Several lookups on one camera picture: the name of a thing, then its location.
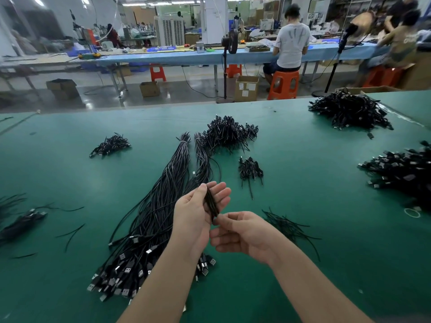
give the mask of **hand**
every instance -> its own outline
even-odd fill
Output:
[[[199,258],[209,241],[211,214],[204,204],[208,188],[214,196],[218,210],[222,211],[231,201],[231,189],[226,188],[226,183],[217,184],[215,181],[203,183],[175,204],[171,240],[181,243],[192,260]]]
[[[219,227],[211,230],[209,236],[217,251],[242,252],[271,267],[277,261],[277,240],[286,239],[253,212],[220,214],[214,224]]]

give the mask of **black hair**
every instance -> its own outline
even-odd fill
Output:
[[[402,18],[403,26],[414,26],[421,16],[420,10],[410,10]]]
[[[292,18],[292,19],[296,19],[299,18],[300,16],[300,11],[301,8],[299,7],[298,4],[293,3],[290,7],[288,7],[288,9],[286,10],[286,13],[284,14],[284,18]]]

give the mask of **green work table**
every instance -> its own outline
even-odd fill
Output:
[[[431,129],[431,90],[368,94],[390,109]]]
[[[379,94],[378,99],[387,95]],[[138,108],[35,115],[0,135],[0,197],[27,193],[17,212],[55,202],[76,212],[48,211],[45,220],[13,243],[0,246],[0,320],[4,322],[112,323],[128,300],[86,291],[109,254],[109,237],[157,181],[183,132],[202,132],[216,114],[259,126],[250,152],[215,155],[232,188],[226,211],[268,209],[310,225],[321,262],[310,244],[299,246],[323,273],[372,318],[431,311],[431,218],[404,214],[405,195],[374,190],[359,162],[431,141],[431,132],[389,114],[394,130],[335,130],[308,111],[310,99]],[[114,132],[131,149],[88,158]],[[196,165],[194,142],[189,146]],[[264,170],[264,186],[241,188],[240,156]],[[213,166],[215,179],[218,170]],[[121,236],[133,218],[119,231]],[[82,224],[68,237],[54,238]],[[9,259],[29,253],[28,258]],[[193,282],[182,322],[298,322],[272,272],[245,255],[206,253],[217,263]]]

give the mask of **factory floor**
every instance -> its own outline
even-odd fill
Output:
[[[319,65],[313,85],[309,82],[314,70],[314,64],[309,64],[305,77],[299,85],[298,97],[310,97],[315,90],[325,89],[332,67]],[[337,68],[331,84],[330,91],[345,87],[351,83],[356,75],[358,66],[341,64]],[[94,111],[102,109],[119,109],[134,107],[154,107],[184,103],[208,104],[215,103],[217,94],[214,88],[214,68],[209,67],[167,67],[164,68],[167,81],[160,82],[160,95],[143,98],[139,84],[150,81],[150,71],[133,73],[125,78],[128,92],[123,93],[122,102],[119,101],[115,89],[112,87],[111,77],[108,74],[96,72],[54,73],[30,76],[39,96],[31,91],[24,78],[13,78],[9,82],[16,90],[9,95],[10,101],[0,102],[1,113],[18,113],[41,110],[42,113],[59,113],[66,111]],[[258,92],[258,101],[268,96],[266,88],[269,84],[262,77],[262,66],[243,66],[243,75],[261,77]],[[80,98],[68,101],[58,101],[50,90],[46,89],[46,81],[57,78],[73,79],[77,84]],[[227,96],[233,97],[236,78],[227,79]],[[8,91],[6,83],[0,79],[0,92]],[[218,66],[218,96],[223,96],[223,70]]]

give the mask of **black fan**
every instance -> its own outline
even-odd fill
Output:
[[[229,31],[229,35],[228,37],[223,37],[222,38],[222,46],[224,47],[224,53],[223,53],[223,59],[224,59],[224,97],[223,98],[218,98],[217,99],[217,103],[232,103],[234,102],[233,99],[228,98],[226,96],[226,79],[228,74],[226,73],[227,70],[227,62],[226,62],[226,56],[227,53],[229,51],[230,54],[235,54],[238,50],[238,31],[236,29],[232,29],[231,31]]]

